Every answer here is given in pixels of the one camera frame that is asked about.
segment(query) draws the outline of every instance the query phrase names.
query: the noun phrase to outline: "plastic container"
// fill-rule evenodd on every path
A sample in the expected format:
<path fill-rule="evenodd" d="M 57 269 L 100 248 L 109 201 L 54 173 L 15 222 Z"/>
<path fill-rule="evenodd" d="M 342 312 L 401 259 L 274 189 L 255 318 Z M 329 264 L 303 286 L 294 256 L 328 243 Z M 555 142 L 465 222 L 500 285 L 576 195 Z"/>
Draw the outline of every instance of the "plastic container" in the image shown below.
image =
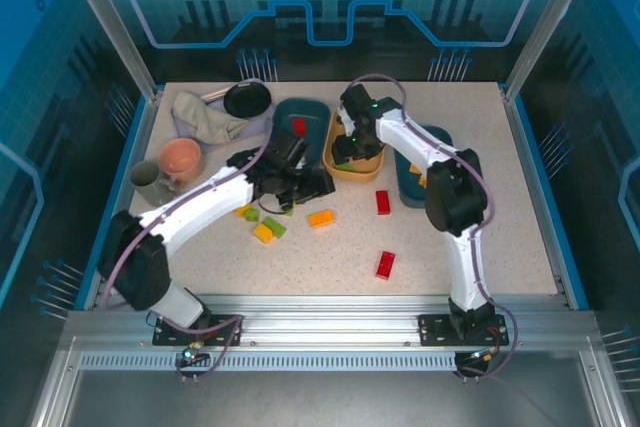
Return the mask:
<path fill-rule="evenodd" d="M 347 182 L 371 182 L 376 178 L 384 162 L 384 149 L 376 157 L 369 160 L 353 160 L 349 165 L 352 171 L 337 169 L 331 154 L 331 146 L 337 136 L 344 134 L 344 126 L 338 122 L 338 114 L 334 112 L 329 124 L 327 141 L 324 144 L 322 162 L 334 179 L 345 180 Z"/>
<path fill-rule="evenodd" d="M 285 99 L 276 106 L 273 114 L 273 134 L 283 129 L 296 133 L 294 124 L 300 130 L 300 121 L 304 121 L 306 133 L 303 137 L 311 144 L 311 155 L 306 165 L 316 167 L 322 159 L 322 148 L 329 130 L 330 119 L 331 110 L 318 100 L 295 97 Z"/>
<path fill-rule="evenodd" d="M 453 140 L 446 130 L 433 125 L 423 125 L 427 132 L 438 140 L 453 147 Z M 398 177 L 398 191 L 400 201 L 412 209 L 423 209 L 427 199 L 427 191 L 419 183 L 420 176 L 409 172 L 411 162 L 409 162 L 400 152 L 394 151 L 396 160 L 396 175 Z"/>

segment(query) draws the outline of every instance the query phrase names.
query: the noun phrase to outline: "mounting plate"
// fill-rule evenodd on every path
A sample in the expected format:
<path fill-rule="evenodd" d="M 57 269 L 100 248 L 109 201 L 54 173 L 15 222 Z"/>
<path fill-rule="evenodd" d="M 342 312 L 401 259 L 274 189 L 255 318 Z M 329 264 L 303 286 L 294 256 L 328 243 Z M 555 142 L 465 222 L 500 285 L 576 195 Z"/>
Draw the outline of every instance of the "mounting plate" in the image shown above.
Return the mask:
<path fill-rule="evenodd" d="M 495 315 L 491 322 L 481 329 L 479 334 L 470 336 L 462 341 L 458 337 L 458 333 L 454 330 L 449 322 L 447 314 L 419 315 L 418 328 L 420 329 L 420 345 L 422 347 L 456 347 L 456 346 L 478 346 L 491 347 L 496 344 L 496 339 L 488 331 L 487 328 L 496 327 L 500 331 L 498 342 L 500 346 L 509 345 L 509 333 L 504 321 L 503 315 Z"/>
<path fill-rule="evenodd" d="M 224 322 L 225 320 L 229 320 L 233 315 L 212 315 L 209 325 L 216 325 L 220 322 Z M 205 346 L 211 347 L 223 347 L 227 343 L 227 339 L 231 334 L 233 326 L 235 324 L 230 324 L 222 329 L 220 329 L 216 335 L 209 337 L 204 341 Z M 237 347 L 240 345 L 240 336 L 242 333 L 242 321 L 240 321 L 240 326 L 238 327 L 239 332 L 237 332 L 233 340 L 231 341 L 231 347 Z M 156 321 L 156 328 L 153 332 L 153 339 L 151 343 L 156 346 L 169 346 L 169 347 L 186 347 L 191 342 L 196 340 L 196 336 L 193 334 L 185 334 L 184 332 L 180 332 L 178 330 L 173 329 L 169 325 L 162 322 L 160 319 Z"/>

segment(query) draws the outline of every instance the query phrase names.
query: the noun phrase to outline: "yellow block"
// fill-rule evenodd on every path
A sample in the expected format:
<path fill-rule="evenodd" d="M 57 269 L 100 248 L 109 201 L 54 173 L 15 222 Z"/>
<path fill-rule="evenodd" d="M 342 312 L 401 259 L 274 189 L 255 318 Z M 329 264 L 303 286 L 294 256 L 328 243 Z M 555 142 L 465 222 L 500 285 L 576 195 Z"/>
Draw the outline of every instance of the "yellow block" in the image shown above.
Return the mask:
<path fill-rule="evenodd" d="M 235 210 L 235 213 L 238 217 L 244 217 L 244 213 L 249 210 L 251 208 L 251 206 L 249 204 L 245 205 L 244 207 L 240 207 L 239 209 Z"/>
<path fill-rule="evenodd" d="M 318 212 L 317 214 L 312 214 L 309 216 L 309 224 L 314 229 L 318 227 L 324 227 L 325 225 L 329 225 L 333 223 L 335 217 L 333 216 L 333 212 L 330 210 L 323 210 L 322 212 Z"/>
<path fill-rule="evenodd" d="M 253 235 L 258 237 L 265 244 L 268 244 L 274 238 L 274 235 L 273 235 L 273 232 L 271 232 L 271 229 L 263 224 L 258 224 L 258 226 L 255 229 L 253 229 Z"/>

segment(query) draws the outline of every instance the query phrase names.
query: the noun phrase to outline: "green block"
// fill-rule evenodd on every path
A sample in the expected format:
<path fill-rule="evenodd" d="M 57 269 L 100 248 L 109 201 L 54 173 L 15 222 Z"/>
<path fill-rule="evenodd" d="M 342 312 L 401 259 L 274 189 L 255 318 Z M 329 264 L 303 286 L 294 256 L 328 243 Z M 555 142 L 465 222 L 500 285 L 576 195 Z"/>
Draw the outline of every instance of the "green block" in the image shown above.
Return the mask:
<path fill-rule="evenodd" d="M 262 225 L 264 225 L 271 232 L 273 232 L 273 235 L 275 235 L 277 239 L 281 239 L 284 233 L 287 231 L 287 229 L 284 226 L 280 225 L 271 217 L 267 217 L 266 219 L 264 219 L 262 221 Z"/>
<path fill-rule="evenodd" d="M 260 211 L 258 209 L 249 209 L 244 213 L 244 218 L 249 222 L 259 222 Z"/>
<path fill-rule="evenodd" d="M 348 162 L 346 164 L 336 165 L 335 168 L 338 169 L 338 170 L 347 170 L 349 172 L 355 172 L 356 171 L 356 168 L 353 165 L 351 165 L 350 163 L 348 163 Z"/>

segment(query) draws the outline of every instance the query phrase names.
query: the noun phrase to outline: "black round object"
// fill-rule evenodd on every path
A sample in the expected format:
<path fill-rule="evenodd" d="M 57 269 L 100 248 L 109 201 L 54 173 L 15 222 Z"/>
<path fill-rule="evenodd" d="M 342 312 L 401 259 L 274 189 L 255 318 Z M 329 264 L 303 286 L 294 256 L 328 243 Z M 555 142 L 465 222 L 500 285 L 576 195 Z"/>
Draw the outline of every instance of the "black round object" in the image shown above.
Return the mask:
<path fill-rule="evenodd" d="M 241 119 L 256 117 L 271 105 L 271 92 L 260 82 L 241 82 L 224 94 L 224 108 Z"/>

